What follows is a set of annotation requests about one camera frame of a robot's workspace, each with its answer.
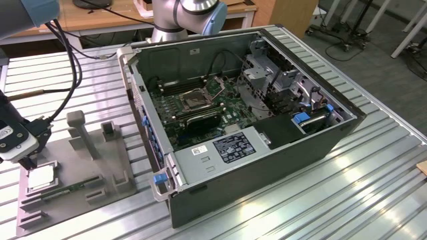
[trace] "white sticker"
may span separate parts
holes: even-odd
[[[4,139],[7,136],[9,136],[13,133],[13,128],[9,126],[5,126],[0,130],[0,139]]]
[[[190,50],[190,55],[195,55],[195,54],[199,54],[199,53],[200,53],[200,48]]]
[[[200,147],[196,147],[196,148],[191,149],[191,151],[192,151],[192,155],[196,156],[196,155],[203,154],[204,152],[207,152],[208,149],[207,149],[207,146],[203,145]]]

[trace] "green circuit board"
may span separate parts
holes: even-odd
[[[238,95],[235,82],[226,79],[223,82],[224,90],[211,101],[212,106],[216,107],[211,107],[208,110],[199,111],[192,115],[194,117],[215,112],[220,112],[222,114],[219,126],[211,128],[204,134],[186,133],[188,118],[178,117],[179,115],[188,114],[180,94],[171,96],[162,96],[159,92],[151,94],[154,106],[175,151],[224,136],[227,134],[226,128],[228,126],[238,125],[240,129],[244,129],[258,120],[254,113],[248,110],[247,104]],[[207,91],[208,95],[214,98],[222,91],[222,86],[214,79],[210,79],[203,90]]]

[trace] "warning label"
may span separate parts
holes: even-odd
[[[227,164],[256,153],[243,132],[215,141],[214,145]]]

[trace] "floor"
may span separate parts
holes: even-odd
[[[320,0],[319,5],[328,9],[334,0]],[[336,10],[340,14],[347,1],[342,0]],[[359,2],[348,19],[350,25],[355,22],[363,8]],[[360,28],[366,29],[378,10],[370,8]],[[350,61],[342,62],[326,55],[326,48],[339,40],[315,33],[306,36],[303,41],[326,57],[327,60],[348,75],[348,77],[396,112],[402,118],[427,135],[427,82],[410,70],[403,57],[390,57],[396,46],[406,37],[402,32],[406,23],[388,15],[380,19],[376,28],[370,34],[371,43],[366,50]],[[420,41],[426,37],[419,33],[415,37]],[[359,49],[350,52],[332,47],[330,55],[338,59],[347,59],[356,54]]]

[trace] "blue clip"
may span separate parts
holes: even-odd
[[[294,121],[296,124],[300,124],[302,122],[307,121],[310,119],[310,116],[307,112],[300,112],[294,116]]]
[[[154,183],[156,185],[163,184],[168,181],[168,175],[166,173],[154,175]]]
[[[331,104],[326,105],[326,109],[328,110],[328,112],[334,111],[334,106]]]
[[[142,125],[146,127],[146,126],[148,126],[148,117],[147,116],[144,116],[143,118],[142,118]]]

